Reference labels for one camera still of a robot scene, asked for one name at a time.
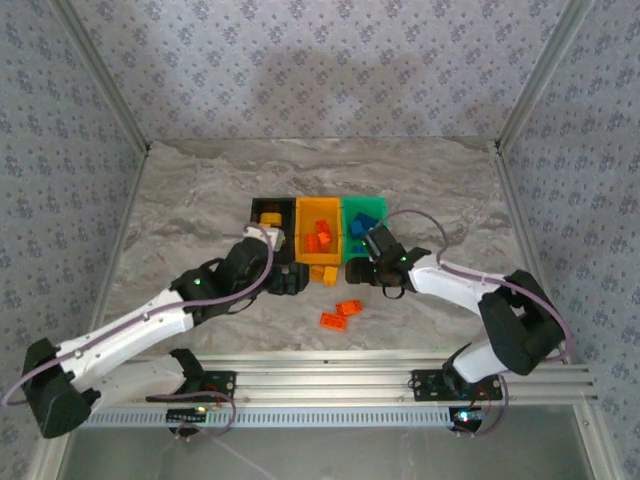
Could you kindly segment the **orange-yellow plastic bin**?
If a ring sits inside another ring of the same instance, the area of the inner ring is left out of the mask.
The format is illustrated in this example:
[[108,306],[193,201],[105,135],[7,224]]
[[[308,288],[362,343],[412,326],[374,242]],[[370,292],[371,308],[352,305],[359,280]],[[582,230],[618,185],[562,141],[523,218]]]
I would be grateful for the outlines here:
[[[327,251],[310,252],[306,237],[317,234],[319,222],[328,225]],[[339,197],[299,197],[295,210],[295,260],[309,265],[340,265],[343,260],[342,204]]]

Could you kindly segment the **black plastic bin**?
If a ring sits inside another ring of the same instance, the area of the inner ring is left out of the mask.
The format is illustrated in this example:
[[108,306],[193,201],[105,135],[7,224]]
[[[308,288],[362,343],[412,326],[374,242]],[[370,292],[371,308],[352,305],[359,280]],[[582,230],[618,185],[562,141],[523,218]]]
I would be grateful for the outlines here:
[[295,217],[296,199],[254,198],[251,204],[250,220],[263,223],[264,214],[279,214],[281,222],[278,228],[284,233],[280,250],[275,254],[275,263],[280,266],[291,264],[295,260]]

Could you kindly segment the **green plastic bin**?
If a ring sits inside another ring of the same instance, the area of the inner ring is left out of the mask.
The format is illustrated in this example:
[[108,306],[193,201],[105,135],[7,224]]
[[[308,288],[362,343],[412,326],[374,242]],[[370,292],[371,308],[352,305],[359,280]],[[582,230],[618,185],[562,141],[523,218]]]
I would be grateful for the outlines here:
[[343,263],[346,264],[352,258],[366,258],[364,254],[355,254],[351,248],[363,245],[362,238],[353,238],[349,232],[349,224],[355,220],[359,212],[368,214],[379,221],[384,219],[387,212],[386,200],[383,197],[350,196],[341,198],[342,227],[343,227]]

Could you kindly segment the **right small circuit board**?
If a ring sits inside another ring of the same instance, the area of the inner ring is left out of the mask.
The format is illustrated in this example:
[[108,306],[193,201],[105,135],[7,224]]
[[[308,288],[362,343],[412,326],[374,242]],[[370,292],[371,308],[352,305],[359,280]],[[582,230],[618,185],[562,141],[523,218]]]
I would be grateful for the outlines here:
[[449,414],[456,427],[465,429],[478,429],[485,419],[485,413],[479,407],[450,407]]

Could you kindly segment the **small circuit board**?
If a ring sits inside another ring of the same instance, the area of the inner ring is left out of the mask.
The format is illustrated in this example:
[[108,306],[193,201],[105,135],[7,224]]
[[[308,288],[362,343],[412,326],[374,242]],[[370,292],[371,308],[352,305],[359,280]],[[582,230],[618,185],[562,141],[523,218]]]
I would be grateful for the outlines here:
[[206,419],[207,409],[204,407],[168,409],[165,415],[167,423],[203,423]]
[[456,427],[465,429],[478,429],[485,419],[485,413],[479,407],[450,407],[449,414]]

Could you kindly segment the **left small circuit board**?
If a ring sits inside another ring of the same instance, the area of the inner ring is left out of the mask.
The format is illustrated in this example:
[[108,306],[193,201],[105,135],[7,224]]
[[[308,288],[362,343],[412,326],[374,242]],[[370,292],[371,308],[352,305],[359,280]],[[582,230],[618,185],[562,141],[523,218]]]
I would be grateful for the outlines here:
[[165,415],[167,423],[203,423],[206,419],[207,409],[204,407],[168,409]]

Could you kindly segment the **wide aluminium base rail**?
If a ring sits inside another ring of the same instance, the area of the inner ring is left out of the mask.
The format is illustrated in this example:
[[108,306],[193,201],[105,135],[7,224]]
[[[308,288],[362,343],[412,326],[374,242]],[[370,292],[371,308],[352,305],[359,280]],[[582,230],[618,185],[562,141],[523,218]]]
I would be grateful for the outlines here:
[[[422,350],[282,351],[200,355],[206,370],[237,373],[244,407],[414,406],[413,370],[436,369],[447,352]],[[579,405],[598,396],[589,368],[550,363],[526,377],[506,373],[512,406]]]

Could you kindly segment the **aluminium side rail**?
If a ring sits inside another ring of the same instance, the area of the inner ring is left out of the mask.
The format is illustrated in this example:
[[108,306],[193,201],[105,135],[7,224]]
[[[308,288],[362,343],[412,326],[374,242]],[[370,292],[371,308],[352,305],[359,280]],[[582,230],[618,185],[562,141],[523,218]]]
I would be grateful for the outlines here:
[[494,155],[495,170],[507,204],[523,264],[539,282],[547,297],[552,301],[552,305],[557,306],[557,303],[552,298],[552,289],[543,273],[535,239],[527,221],[526,211],[519,196],[509,162],[501,153],[500,143],[497,140],[490,141],[489,145]]
[[129,168],[117,177],[117,188],[113,190],[115,203],[90,214],[93,222],[90,229],[89,249],[83,257],[86,270],[76,289],[76,299],[83,310],[78,314],[75,335],[89,333],[102,324],[109,292],[127,238],[129,221],[148,152],[135,158],[135,170]]

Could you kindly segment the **aluminium corner post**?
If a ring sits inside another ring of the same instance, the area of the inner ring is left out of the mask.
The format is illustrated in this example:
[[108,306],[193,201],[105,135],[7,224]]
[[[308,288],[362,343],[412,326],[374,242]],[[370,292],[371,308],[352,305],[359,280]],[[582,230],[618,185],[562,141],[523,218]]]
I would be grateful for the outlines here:
[[149,144],[71,0],[47,0],[129,143],[145,156]]
[[595,2],[596,0],[567,0],[565,8],[496,137],[496,148],[501,156],[507,155],[515,144]]

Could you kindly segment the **aluminium frame leg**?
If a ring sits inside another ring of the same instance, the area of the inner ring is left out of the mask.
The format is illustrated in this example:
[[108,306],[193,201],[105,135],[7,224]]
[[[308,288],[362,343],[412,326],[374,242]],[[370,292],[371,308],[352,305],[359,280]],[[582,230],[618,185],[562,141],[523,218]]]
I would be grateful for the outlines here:
[[574,414],[594,480],[626,480],[602,408],[583,403]]
[[37,441],[26,480],[57,480],[64,459],[69,434]]

